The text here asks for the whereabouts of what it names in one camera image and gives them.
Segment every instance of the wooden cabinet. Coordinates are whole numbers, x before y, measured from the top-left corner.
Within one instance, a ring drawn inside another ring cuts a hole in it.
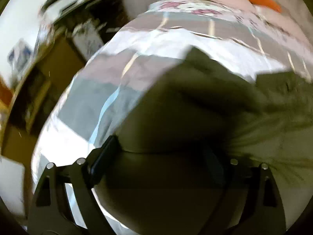
[[[74,75],[85,65],[64,33],[55,36],[19,82],[0,133],[0,154],[25,167],[26,213],[32,195],[30,163],[40,130]]]

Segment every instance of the shelf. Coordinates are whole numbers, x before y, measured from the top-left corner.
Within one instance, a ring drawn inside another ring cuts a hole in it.
[[[30,134],[32,126],[35,122],[36,115],[49,91],[50,86],[51,86],[51,81],[46,80],[41,86],[40,90],[37,93],[37,96],[35,97],[33,101],[33,109],[31,111],[29,118],[26,120],[26,132],[28,134]]]

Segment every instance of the metal rivet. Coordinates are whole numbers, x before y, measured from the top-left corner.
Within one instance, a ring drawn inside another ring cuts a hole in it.
[[[237,165],[238,164],[238,160],[237,159],[231,159],[230,160],[230,164],[231,165]]]
[[[79,158],[79,159],[77,159],[77,164],[79,164],[79,165],[82,165],[82,164],[84,164],[85,163],[85,161],[86,161],[86,159],[85,158]]]
[[[262,168],[262,169],[268,169],[269,167],[268,167],[267,164],[261,164],[261,168]]]
[[[52,169],[53,166],[54,166],[54,163],[48,163],[48,164],[46,165],[47,169]]]

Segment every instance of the pink floral pattern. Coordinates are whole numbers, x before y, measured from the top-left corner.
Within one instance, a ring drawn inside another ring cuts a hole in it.
[[[208,13],[221,14],[219,11],[215,11],[215,10],[195,10],[195,11],[192,11],[192,13],[197,14],[197,15],[205,15]]]
[[[186,2],[165,2],[160,6],[160,9],[166,8],[177,8],[181,4],[185,4]]]

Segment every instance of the white wall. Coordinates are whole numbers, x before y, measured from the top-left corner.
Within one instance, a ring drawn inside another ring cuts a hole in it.
[[[0,16],[0,74],[8,85],[11,67],[7,62],[7,55],[20,38],[34,48],[40,23],[38,12],[45,1],[10,0]],[[62,0],[51,6],[48,14],[55,19],[59,9],[68,3],[69,0]]]

